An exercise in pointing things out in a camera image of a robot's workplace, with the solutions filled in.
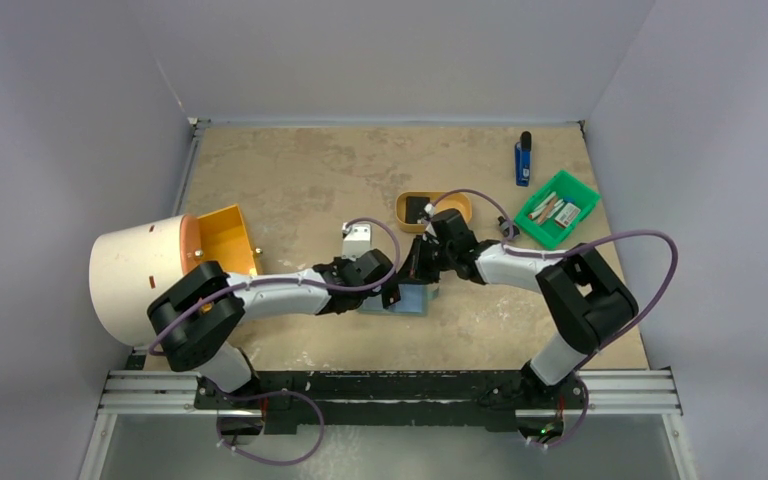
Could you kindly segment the grey-green card holder wallet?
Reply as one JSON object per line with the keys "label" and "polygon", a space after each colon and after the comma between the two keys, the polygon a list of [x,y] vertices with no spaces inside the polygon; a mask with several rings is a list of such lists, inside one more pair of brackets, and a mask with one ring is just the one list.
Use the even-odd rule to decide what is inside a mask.
{"label": "grey-green card holder wallet", "polygon": [[376,296],[366,299],[357,312],[366,315],[424,317],[428,314],[429,304],[438,296],[439,286],[437,284],[402,283],[399,285],[399,299],[389,307],[384,307],[382,297]]}

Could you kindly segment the black credit card stack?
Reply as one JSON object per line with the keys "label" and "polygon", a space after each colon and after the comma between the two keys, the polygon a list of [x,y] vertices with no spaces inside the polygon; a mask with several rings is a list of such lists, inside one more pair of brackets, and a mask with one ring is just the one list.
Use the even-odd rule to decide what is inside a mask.
{"label": "black credit card stack", "polygon": [[430,198],[427,196],[409,195],[405,198],[404,222],[409,225],[422,224],[427,217],[426,206]]}

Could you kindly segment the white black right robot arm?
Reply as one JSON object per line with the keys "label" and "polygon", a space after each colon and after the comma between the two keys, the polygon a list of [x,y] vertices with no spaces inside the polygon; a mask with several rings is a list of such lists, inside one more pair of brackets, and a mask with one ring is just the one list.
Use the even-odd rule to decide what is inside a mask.
{"label": "white black right robot arm", "polygon": [[435,214],[414,237],[397,277],[433,284],[444,272],[542,295],[556,332],[524,365],[521,381],[524,399],[536,407],[556,399],[560,383],[639,312],[635,297],[597,250],[538,251],[478,240],[456,209]]}

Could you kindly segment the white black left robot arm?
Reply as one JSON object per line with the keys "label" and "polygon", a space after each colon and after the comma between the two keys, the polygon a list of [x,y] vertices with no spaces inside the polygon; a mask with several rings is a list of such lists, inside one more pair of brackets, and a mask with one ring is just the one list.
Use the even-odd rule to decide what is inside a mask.
{"label": "white black left robot arm", "polygon": [[249,359],[228,341],[239,324],[356,310],[380,293],[394,273],[393,263],[378,249],[290,274],[232,274],[219,262],[207,261],[149,305],[147,317],[156,337],[148,352],[164,357],[175,372],[198,373],[232,408],[244,409],[257,399],[258,382]]}

